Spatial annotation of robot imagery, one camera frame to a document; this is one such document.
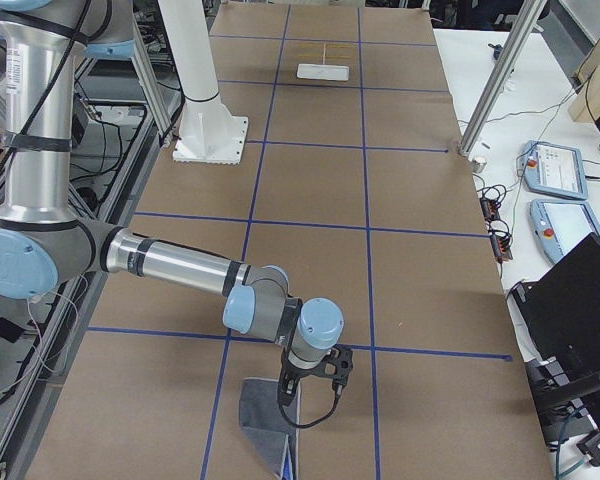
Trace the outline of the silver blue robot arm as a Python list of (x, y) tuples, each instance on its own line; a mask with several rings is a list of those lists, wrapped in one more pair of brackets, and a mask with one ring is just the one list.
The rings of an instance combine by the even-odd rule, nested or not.
[(277, 402), (300, 381), (328, 378), (341, 394), (353, 362), (339, 345), (344, 318), (325, 298), (290, 294), (285, 273), (145, 237), (68, 206), (75, 60), (130, 56), (129, 1), (0, 1), (6, 53), (5, 143), (11, 159), (0, 204), (0, 295), (29, 299), (89, 271), (126, 271), (226, 298), (223, 322), (283, 347)]

